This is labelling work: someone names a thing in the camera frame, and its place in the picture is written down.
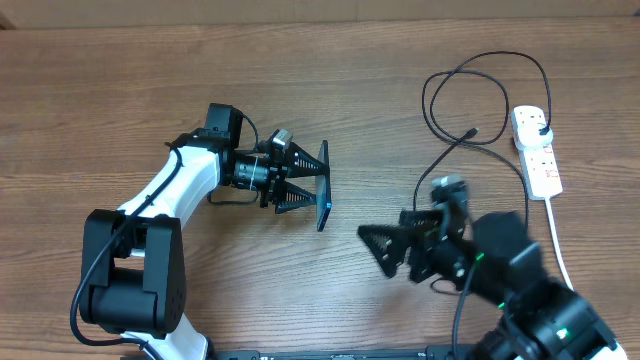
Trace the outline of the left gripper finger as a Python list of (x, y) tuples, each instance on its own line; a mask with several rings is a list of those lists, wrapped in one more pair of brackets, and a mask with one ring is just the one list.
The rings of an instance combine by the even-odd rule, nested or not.
[(285, 167), (288, 178), (311, 177), (329, 174), (329, 166), (311, 156), (295, 142), (285, 152)]
[(275, 213), (282, 214), (316, 204), (316, 195), (289, 182), (284, 182), (274, 192)]

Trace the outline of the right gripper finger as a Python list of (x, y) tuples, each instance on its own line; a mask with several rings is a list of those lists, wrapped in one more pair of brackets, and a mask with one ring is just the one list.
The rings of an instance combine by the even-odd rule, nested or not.
[(390, 225), (361, 225), (357, 235), (369, 248), (384, 275), (393, 278), (405, 262), (410, 247), (408, 228)]
[(439, 210), (402, 210), (399, 225), (417, 228), (420, 231), (439, 229), (442, 224), (443, 213)]

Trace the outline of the blue Galaxy smartphone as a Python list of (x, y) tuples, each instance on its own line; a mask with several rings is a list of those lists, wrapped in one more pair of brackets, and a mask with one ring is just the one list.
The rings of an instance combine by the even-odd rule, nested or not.
[(317, 231), (322, 232), (332, 209), (329, 148), (327, 140), (322, 141), (318, 160), (324, 165), (322, 174), (316, 177)]

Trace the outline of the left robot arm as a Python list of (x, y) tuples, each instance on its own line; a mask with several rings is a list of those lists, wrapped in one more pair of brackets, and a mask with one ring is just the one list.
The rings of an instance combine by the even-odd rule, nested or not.
[(252, 191), (282, 214), (313, 206), (322, 231), (332, 208), (329, 147), (316, 156), (286, 129), (239, 147), (249, 117), (212, 103), (205, 123), (170, 142), (160, 172), (116, 210), (94, 210), (83, 234), (81, 280), (70, 330), (92, 347), (134, 344), (149, 359), (213, 359), (212, 341), (185, 314), (182, 231), (220, 186)]

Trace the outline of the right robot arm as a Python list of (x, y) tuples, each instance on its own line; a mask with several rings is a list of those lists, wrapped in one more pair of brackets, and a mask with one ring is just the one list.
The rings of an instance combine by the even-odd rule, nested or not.
[(408, 264), (411, 281), (439, 275), (461, 297), (475, 294), (502, 311), (470, 358), (625, 358), (591, 304), (545, 270), (540, 246), (517, 213), (470, 221), (463, 181), (439, 185), (431, 197), (431, 209), (404, 210), (397, 225), (362, 225), (357, 234), (387, 277)]

